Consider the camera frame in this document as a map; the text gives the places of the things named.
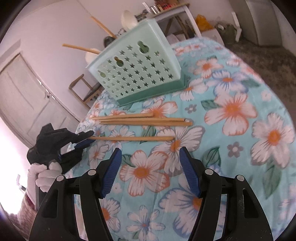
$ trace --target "white glove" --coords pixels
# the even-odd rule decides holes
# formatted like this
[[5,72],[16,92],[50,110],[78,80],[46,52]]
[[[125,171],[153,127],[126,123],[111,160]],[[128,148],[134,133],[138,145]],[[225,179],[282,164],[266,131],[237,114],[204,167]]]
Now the white glove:
[[36,204],[36,185],[41,191],[48,192],[55,179],[61,175],[62,167],[58,162],[52,162],[49,170],[44,164],[33,163],[28,172],[27,195]]

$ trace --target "mint green basket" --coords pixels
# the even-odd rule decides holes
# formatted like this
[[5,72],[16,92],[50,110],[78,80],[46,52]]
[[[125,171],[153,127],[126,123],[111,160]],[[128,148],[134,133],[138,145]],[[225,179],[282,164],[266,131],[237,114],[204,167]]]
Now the mint green basket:
[[120,106],[186,87],[181,67],[153,19],[105,48],[87,68]]

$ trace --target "floral bedspread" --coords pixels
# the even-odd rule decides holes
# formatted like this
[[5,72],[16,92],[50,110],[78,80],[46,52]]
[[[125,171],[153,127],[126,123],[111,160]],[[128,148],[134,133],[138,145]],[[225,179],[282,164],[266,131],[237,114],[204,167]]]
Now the floral bedspread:
[[[115,241],[187,240],[201,199],[188,187],[179,162],[186,146],[194,158],[220,175],[245,176],[259,199],[274,238],[296,212],[296,144],[291,118],[277,96],[240,58],[207,38],[172,46],[188,87],[125,107],[104,91],[77,128],[105,136],[175,136],[171,142],[96,141],[67,174],[80,176],[108,159],[116,147],[122,166],[111,193],[101,201]],[[153,113],[185,117],[192,127],[105,126],[92,118]],[[215,238],[222,234],[223,196]],[[87,239],[79,198],[75,200],[80,235]]]

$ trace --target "yellow bag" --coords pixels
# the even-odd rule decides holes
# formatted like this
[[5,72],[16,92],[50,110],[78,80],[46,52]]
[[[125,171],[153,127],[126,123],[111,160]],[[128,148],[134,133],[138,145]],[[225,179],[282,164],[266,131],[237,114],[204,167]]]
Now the yellow bag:
[[201,32],[204,32],[204,31],[207,31],[207,30],[211,30],[211,29],[214,28],[212,25],[209,24],[209,22],[207,21],[207,19],[205,18],[205,16],[200,15],[200,14],[195,18],[195,22],[196,22],[196,24],[198,26],[198,29]]

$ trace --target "chopstick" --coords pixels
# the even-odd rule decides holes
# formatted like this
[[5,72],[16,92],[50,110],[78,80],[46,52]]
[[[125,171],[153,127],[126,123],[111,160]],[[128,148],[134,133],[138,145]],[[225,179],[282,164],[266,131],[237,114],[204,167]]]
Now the chopstick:
[[184,122],[185,118],[118,118],[106,119],[104,121],[179,121]]
[[92,117],[91,119],[92,120],[107,120],[107,119],[142,118],[142,117],[153,117],[153,113],[128,114],[128,115],[108,115],[108,116]]
[[102,125],[128,125],[128,126],[192,126],[192,122],[179,122],[179,121],[101,121]]
[[71,45],[71,44],[62,44],[62,46],[72,48],[72,49],[79,49],[79,50],[83,50],[83,51],[95,53],[95,54],[100,53],[100,51],[96,51],[96,50],[92,50],[92,49],[88,49],[88,48],[84,48],[84,47],[80,47],[80,46],[76,46],[76,45]]
[[112,33],[104,24],[102,24],[94,16],[91,16],[91,19],[94,20],[97,23],[97,25],[99,25],[102,29],[104,29],[109,34],[109,36],[111,36],[111,37],[113,37],[115,39],[117,38],[114,33]]
[[172,141],[174,136],[162,137],[89,137],[92,140],[105,140],[105,141]]

